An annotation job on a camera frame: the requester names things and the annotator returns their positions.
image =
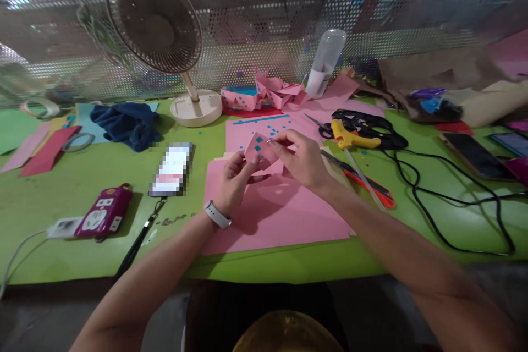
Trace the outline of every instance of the yellow glue gun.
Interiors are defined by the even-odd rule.
[[[348,132],[345,129],[341,120],[333,119],[331,127],[334,137],[337,140],[337,145],[341,150],[349,149],[352,146],[365,147],[367,149],[375,149],[381,144],[381,139],[378,137],[373,137],[369,139]]]

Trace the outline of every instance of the white watch strap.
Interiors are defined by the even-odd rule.
[[[223,214],[218,211],[218,209],[215,208],[215,206],[213,205],[213,201],[209,201],[208,203],[206,203],[203,208],[205,209],[205,212],[211,218],[211,220],[217,223],[220,228],[226,229],[231,225],[231,220],[226,218]]]

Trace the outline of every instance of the tape roll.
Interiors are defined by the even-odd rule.
[[[83,144],[81,144],[79,146],[70,147],[72,145],[72,143],[74,142],[74,140],[77,140],[77,138],[80,138],[82,136],[88,136],[88,140],[85,143],[83,143]],[[79,151],[79,150],[85,149],[86,147],[88,147],[88,146],[90,146],[92,144],[94,139],[95,139],[95,135],[94,134],[90,134],[88,132],[73,135],[72,137],[70,137],[66,141],[66,143],[64,143],[64,146],[62,146],[62,151],[64,151],[64,152],[75,152],[75,151]]]
[[[32,111],[29,110],[29,107],[28,107],[29,103],[38,103],[44,106],[46,108],[46,112],[42,114],[33,113]],[[51,100],[46,99],[44,97],[33,97],[33,98],[25,100],[24,102],[21,103],[20,110],[40,120],[46,120],[46,119],[56,117],[61,112],[61,108],[55,102],[52,102]]]

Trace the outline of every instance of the hand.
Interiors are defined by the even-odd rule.
[[[335,182],[323,163],[319,145],[315,140],[294,129],[288,129],[278,134],[268,144],[292,176],[315,194],[320,195]],[[297,146],[297,152],[287,148],[292,144]]]
[[[233,210],[240,206],[248,184],[258,183],[271,175],[252,176],[258,169],[260,158],[257,156],[247,163],[244,152],[235,153],[222,171],[218,193],[213,204],[224,216],[229,217]]]

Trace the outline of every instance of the phone lanyard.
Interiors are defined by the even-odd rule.
[[[167,197],[161,197],[159,201],[156,202],[156,205],[154,206],[154,210],[148,217],[148,220],[143,225],[143,228],[141,229],[141,232],[137,236],[136,240],[134,241],[134,244],[126,254],[125,258],[123,259],[123,262],[119,266],[119,269],[115,273],[114,276],[114,283],[119,280],[119,278],[130,268],[132,263],[134,262],[134,259],[136,258],[136,255],[138,254],[139,248],[141,247],[141,244],[143,243],[143,240],[145,239],[145,236],[149,232],[149,229],[158,217],[158,214],[160,210],[163,208],[163,205],[165,205],[165,202],[167,202]]]

